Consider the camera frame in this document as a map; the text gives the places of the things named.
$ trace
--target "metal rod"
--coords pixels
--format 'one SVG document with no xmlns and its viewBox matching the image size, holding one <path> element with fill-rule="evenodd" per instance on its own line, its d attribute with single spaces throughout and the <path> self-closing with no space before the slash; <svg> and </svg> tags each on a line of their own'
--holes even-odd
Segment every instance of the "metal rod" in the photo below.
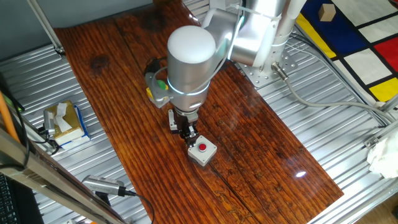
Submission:
<svg viewBox="0 0 398 224">
<path fill-rule="evenodd" d="M 13 164 L 24 163 L 26 148 L 1 128 L 0 142 L 0 164 L 10 164 L 11 161 L 14 161 Z M 35 154 L 29 154 L 25 170 L 4 168 L 0 172 L 96 223 L 125 223 L 123 218 L 103 201 L 95 198 L 86 187 L 85 190 L 79 189 L 61 175 L 59 170 L 64 170 L 63 167 L 43 150 L 38 147 L 35 147 L 35 150 Z"/>
<path fill-rule="evenodd" d="M 52 44 L 54 45 L 55 51 L 59 54 L 64 54 L 65 51 L 62 47 L 62 44 L 60 40 L 58 39 L 57 35 L 55 34 L 54 30 L 52 29 L 52 26 L 45 16 L 43 9 L 40 7 L 38 4 L 37 0 L 27 0 L 29 3 L 30 7 L 32 8 L 33 12 L 35 13 L 36 17 L 38 18 L 39 22 L 43 26 L 45 32 L 49 36 Z"/>
</svg>

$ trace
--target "wood grain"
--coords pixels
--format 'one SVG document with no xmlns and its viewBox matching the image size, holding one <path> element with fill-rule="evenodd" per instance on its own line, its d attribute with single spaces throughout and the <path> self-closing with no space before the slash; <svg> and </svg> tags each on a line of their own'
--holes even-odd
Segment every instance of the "wood grain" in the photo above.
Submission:
<svg viewBox="0 0 398 224">
<path fill-rule="evenodd" d="M 172 105 L 160 110 L 148 100 L 146 63 L 166 56 L 175 29 L 198 25 L 189 14 L 171 2 L 56 33 L 157 223 L 309 222 L 343 193 L 236 67 L 217 74 L 199 110 L 199 132 L 218 146 L 204 169 L 170 133 Z"/>
<path fill-rule="evenodd" d="M 398 194 L 376 206 L 355 224 L 398 224 L 398 220 L 391 213 L 396 206 L 398 206 Z"/>
</svg>

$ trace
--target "red button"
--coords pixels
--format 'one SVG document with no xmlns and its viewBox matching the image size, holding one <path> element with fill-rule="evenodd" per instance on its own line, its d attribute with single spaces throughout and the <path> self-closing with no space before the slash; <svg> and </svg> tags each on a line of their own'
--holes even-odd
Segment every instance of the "red button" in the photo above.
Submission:
<svg viewBox="0 0 398 224">
<path fill-rule="evenodd" d="M 205 144 L 200 144 L 200 145 L 199 145 L 199 150 L 202 151 L 202 152 L 203 152 L 204 150 L 206 150 L 206 145 L 205 145 Z"/>
</svg>

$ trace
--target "wooden board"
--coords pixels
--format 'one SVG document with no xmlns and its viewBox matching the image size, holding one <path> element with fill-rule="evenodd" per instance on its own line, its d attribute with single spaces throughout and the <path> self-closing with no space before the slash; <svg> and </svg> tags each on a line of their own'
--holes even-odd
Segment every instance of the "wooden board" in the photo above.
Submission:
<svg viewBox="0 0 398 224">
<path fill-rule="evenodd" d="M 199 109 L 200 134 L 218 146 L 204 169 L 170 133 L 172 105 L 149 101 L 146 63 L 167 55 L 176 28 L 198 25 L 189 14 L 173 2 L 56 30 L 137 193 L 157 223 L 310 221 L 343 193 L 236 67 L 214 77 Z"/>
</svg>

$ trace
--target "white cloth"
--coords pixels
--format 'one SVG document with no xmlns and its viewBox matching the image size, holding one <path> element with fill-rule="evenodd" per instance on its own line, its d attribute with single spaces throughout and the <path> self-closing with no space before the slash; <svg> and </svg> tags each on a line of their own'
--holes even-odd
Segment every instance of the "white cloth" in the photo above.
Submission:
<svg viewBox="0 0 398 224">
<path fill-rule="evenodd" d="M 57 106 L 57 115 L 55 116 L 54 123 L 58 125 L 61 129 L 61 132 L 68 131 L 72 127 L 63 119 L 63 117 L 67 113 L 68 105 L 66 103 L 59 103 Z"/>
<path fill-rule="evenodd" d="M 368 153 L 369 170 L 385 178 L 398 177 L 398 129 L 377 143 Z"/>
</svg>

